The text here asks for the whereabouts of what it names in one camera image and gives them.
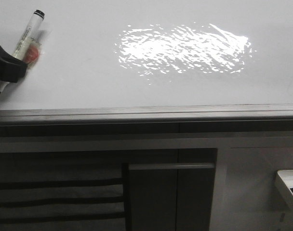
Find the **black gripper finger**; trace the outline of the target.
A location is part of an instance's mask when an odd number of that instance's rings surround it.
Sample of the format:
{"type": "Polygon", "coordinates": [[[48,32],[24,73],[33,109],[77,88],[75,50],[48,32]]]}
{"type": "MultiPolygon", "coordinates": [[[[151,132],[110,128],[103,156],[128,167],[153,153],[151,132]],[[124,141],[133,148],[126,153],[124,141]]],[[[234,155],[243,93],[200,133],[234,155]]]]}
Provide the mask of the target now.
{"type": "Polygon", "coordinates": [[[27,72],[27,64],[8,54],[0,46],[0,80],[16,83],[27,72]]]}

